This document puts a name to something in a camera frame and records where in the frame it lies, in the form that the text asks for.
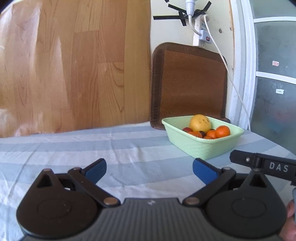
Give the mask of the person's right hand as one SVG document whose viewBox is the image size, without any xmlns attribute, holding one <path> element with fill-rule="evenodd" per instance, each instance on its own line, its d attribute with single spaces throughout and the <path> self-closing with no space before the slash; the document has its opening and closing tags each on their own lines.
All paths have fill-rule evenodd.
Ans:
<svg viewBox="0 0 296 241">
<path fill-rule="evenodd" d="M 296 239 L 295 203 L 293 200 L 287 204 L 287 220 L 280 232 L 280 237 L 285 241 L 295 241 Z"/>
</svg>

